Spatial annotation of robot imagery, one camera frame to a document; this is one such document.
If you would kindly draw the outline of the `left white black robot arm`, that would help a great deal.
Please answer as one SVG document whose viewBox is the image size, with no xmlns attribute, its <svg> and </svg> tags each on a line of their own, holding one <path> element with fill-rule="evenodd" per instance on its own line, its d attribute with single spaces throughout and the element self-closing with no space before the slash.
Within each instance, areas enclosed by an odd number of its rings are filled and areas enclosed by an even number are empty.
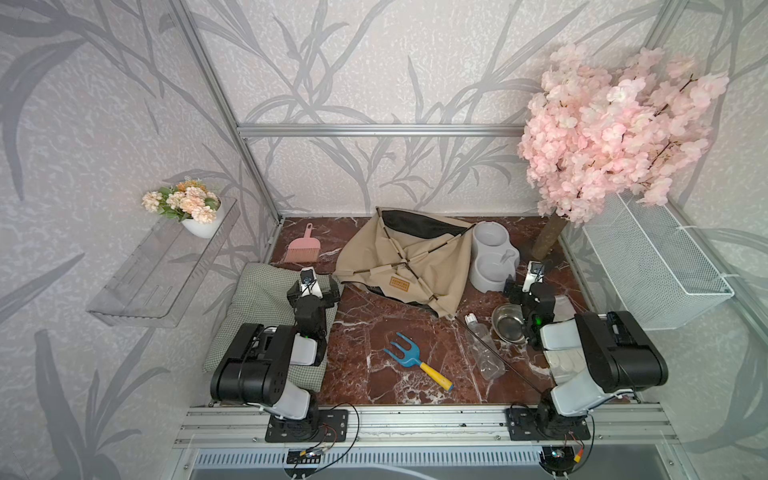
<svg viewBox="0 0 768 480">
<path fill-rule="evenodd" d="M 292 326 L 242 325 L 214 370 L 213 400 L 255 406 L 291 426 L 316 427 L 320 412 L 315 395 L 289 380 L 292 366 L 319 366 L 326 357 L 326 311 L 340 301 L 334 279 L 320 286 L 313 269 L 304 269 L 289 289 Z"/>
</svg>

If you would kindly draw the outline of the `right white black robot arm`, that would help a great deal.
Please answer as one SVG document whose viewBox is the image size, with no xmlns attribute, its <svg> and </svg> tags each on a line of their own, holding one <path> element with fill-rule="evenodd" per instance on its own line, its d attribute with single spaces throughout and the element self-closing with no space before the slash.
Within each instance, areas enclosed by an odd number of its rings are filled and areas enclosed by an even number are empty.
<svg viewBox="0 0 768 480">
<path fill-rule="evenodd" d="M 576 313 L 555 319 L 554 288 L 542 282 L 519 295 L 529 345 L 550 352 L 579 352 L 585 367 L 541 394 L 535 420 L 541 429 L 583 420 L 594 408 L 627 393 L 665 384 L 662 354 L 628 311 Z"/>
</svg>

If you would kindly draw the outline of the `beige pet tent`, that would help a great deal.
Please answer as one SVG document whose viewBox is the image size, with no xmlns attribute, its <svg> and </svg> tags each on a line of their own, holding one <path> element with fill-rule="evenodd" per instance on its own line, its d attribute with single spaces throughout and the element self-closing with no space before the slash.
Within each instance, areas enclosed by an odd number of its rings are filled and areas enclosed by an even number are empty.
<svg viewBox="0 0 768 480">
<path fill-rule="evenodd" d="M 343 247 L 334 275 L 438 318 L 453 317 L 468 280 L 473 230 L 459 219 L 379 207 Z"/>
</svg>

